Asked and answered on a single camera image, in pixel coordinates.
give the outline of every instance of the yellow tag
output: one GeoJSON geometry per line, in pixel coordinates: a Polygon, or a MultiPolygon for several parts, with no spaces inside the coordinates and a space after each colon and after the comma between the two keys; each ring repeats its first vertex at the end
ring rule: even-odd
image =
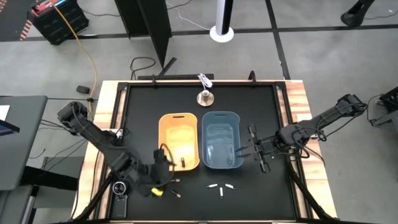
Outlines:
{"type": "Polygon", "coordinates": [[[150,190],[154,195],[160,197],[163,195],[163,190],[159,190],[157,188],[153,188],[152,190],[150,190]]]}

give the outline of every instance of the black tripod base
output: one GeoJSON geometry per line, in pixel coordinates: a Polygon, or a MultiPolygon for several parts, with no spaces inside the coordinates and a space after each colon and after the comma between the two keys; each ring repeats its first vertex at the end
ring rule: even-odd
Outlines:
{"type": "Polygon", "coordinates": [[[374,0],[359,0],[351,9],[341,15],[341,21],[349,27],[360,26],[373,2],[374,0]]]}

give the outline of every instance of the black panel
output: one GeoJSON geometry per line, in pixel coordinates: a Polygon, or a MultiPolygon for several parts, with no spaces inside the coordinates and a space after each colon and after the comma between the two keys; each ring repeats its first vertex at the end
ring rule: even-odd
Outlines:
{"type": "Polygon", "coordinates": [[[137,0],[115,0],[115,3],[129,37],[148,34],[137,0]]]}
{"type": "MultiPolygon", "coordinates": [[[[158,146],[159,119],[167,113],[189,112],[198,119],[198,146],[201,157],[201,119],[209,111],[233,111],[241,118],[241,144],[249,139],[247,126],[257,125],[259,136],[270,136],[280,127],[273,85],[253,88],[215,84],[211,92],[215,102],[202,108],[196,102],[201,85],[159,85],[129,88],[128,106],[124,127],[131,132],[126,146],[138,150],[144,162],[152,162],[152,151],[158,146]]],[[[233,170],[211,170],[202,162],[194,170],[176,172],[181,183],[169,185],[182,198],[166,192],[163,198],[141,197],[132,192],[129,196],[128,220],[291,220],[294,204],[290,181],[285,168],[285,158],[269,158],[270,174],[260,171],[258,162],[245,159],[243,165],[233,170]],[[236,190],[223,187],[220,199],[218,187],[207,189],[209,184],[229,183],[236,190]]]]}
{"type": "Polygon", "coordinates": [[[159,62],[164,67],[169,38],[172,36],[165,0],[137,1],[154,43],[159,62]]]}

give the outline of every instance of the black clip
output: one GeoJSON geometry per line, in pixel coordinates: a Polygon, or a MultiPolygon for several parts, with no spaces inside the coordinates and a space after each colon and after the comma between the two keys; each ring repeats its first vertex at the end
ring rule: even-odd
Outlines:
{"type": "Polygon", "coordinates": [[[154,88],[157,88],[157,83],[156,83],[155,75],[153,75],[153,74],[152,74],[152,85],[154,86],[154,88]]]}
{"type": "Polygon", "coordinates": [[[253,70],[250,72],[248,80],[252,80],[253,87],[257,85],[256,74],[253,70]]]}

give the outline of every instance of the yellow cable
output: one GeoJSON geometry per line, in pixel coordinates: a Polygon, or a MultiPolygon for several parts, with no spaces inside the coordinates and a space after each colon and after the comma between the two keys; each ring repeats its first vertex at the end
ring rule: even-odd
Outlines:
{"type": "MultiPolygon", "coordinates": [[[[58,9],[57,6],[55,6],[54,2],[52,2],[50,0],[52,6],[54,7],[54,9],[58,12],[58,14],[61,16],[61,18],[65,21],[65,23],[67,24],[67,26],[69,27],[70,31],[72,31],[72,34],[75,36],[77,44],[79,45],[79,47],[87,54],[87,56],[90,58],[91,64],[93,65],[94,68],[94,86],[91,89],[91,93],[90,93],[90,98],[93,97],[94,91],[95,91],[95,87],[97,85],[97,78],[98,78],[98,72],[97,72],[97,67],[95,66],[93,57],[88,53],[88,51],[83,47],[83,45],[80,43],[79,37],[77,36],[76,32],[73,30],[72,26],[69,24],[67,18],[65,18],[65,16],[63,16],[62,12],[58,9]]],[[[91,105],[91,102],[88,102],[88,107],[90,110],[90,113],[94,119],[93,116],[93,105],[91,105]]]]}

